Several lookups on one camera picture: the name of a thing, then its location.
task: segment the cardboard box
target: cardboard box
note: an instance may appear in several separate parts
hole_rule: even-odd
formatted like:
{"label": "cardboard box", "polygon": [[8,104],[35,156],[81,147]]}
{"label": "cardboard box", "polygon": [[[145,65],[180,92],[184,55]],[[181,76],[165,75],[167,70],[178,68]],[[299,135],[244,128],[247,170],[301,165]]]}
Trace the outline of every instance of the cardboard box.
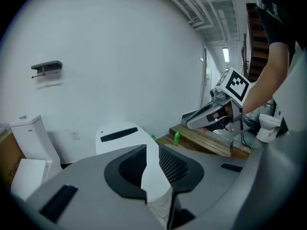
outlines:
{"label": "cardboard box", "polygon": [[8,130],[0,135],[0,176],[8,190],[21,159],[25,156],[21,151],[13,133]]}

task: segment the wooden stairs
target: wooden stairs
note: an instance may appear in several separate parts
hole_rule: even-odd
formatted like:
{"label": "wooden stairs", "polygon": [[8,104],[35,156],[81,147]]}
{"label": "wooden stairs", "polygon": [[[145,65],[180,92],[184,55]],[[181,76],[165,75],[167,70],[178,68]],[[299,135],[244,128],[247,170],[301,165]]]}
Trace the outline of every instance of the wooden stairs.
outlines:
{"label": "wooden stairs", "polygon": [[212,138],[209,134],[203,134],[197,130],[190,130],[183,125],[176,125],[169,129],[169,134],[159,138],[156,142],[159,145],[172,145],[175,133],[180,130],[180,139],[178,147],[199,151],[208,154],[219,155],[223,157],[236,157],[247,159],[249,156],[248,150],[233,145],[233,142],[222,142],[219,139]]}
{"label": "wooden stairs", "polygon": [[248,80],[257,81],[269,59],[269,45],[261,21],[255,10],[255,3],[247,3],[248,28],[251,48],[251,59],[248,68]]}

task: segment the wooden pallet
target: wooden pallet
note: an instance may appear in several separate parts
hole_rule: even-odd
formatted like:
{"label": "wooden pallet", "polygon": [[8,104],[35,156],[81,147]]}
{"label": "wooden pallet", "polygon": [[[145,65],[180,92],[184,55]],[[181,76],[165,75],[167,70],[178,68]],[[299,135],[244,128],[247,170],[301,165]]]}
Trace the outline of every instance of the wooden pallet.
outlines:
{"label": "wooden pallet", "polygon": [[[174,141],[174,136],[170,134],[167,134],[166,136],[163,136],[156,140],[156,142],[159,145],[172,145],[173,141]],[[179,143],[177,144],[177,147],[185,148],[185,149],[192,150],[192,151],[197,151],[195,148],[189,146],[188,144],[183,142],[181,139],[179,139]]]}
{"label": "wooden pallet", "polygon": [[237,159],[248,159],[249,157],[249,154],[250,154],[250,151],[247,152],[247,151],[244,151],[240,148],[237,148],[237,147],[233,147],[231,149],[231,157],[232,158],[237,158]]}
{"label": "wooden pallet", "polygon": [[197,151],[216,154],[223,157],[231,157],[230,147],[213,141],[212,139],[193,130],[187,129],[182,125],[170,128],[169,133],[174,136],[178,130],[180,130],[180,139]]}

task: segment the toilet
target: toilet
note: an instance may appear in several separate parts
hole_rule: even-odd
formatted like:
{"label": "toilet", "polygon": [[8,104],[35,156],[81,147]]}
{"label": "toilet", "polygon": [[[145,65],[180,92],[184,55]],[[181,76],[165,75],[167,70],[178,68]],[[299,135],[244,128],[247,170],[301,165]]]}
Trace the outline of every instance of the toilet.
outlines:
{"label": "toilet", "polygon": [[21,159],[11,193],[26,200],[40,185],[62,171],[60,159],[45,130],[41,115],[10,124],[26,159]]}
{"label": "toilet", "polygon": [[260,114],[259,122],[261,128],[256,138],[264,143],[269,143],[276,138],[281,120],[266,114]]}

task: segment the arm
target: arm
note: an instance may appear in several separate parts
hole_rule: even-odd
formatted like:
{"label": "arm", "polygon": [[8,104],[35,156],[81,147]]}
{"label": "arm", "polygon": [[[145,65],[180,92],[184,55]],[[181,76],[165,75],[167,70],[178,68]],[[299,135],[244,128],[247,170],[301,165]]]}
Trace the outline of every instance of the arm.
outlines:
{"label": "arm", "polygon": [[257,83],[248,93],[243,105],[243,115],[255,110],[272,99],[287,76],[289,68],[289,47],[285,43],[272,43],[269,48],[269,59]]}

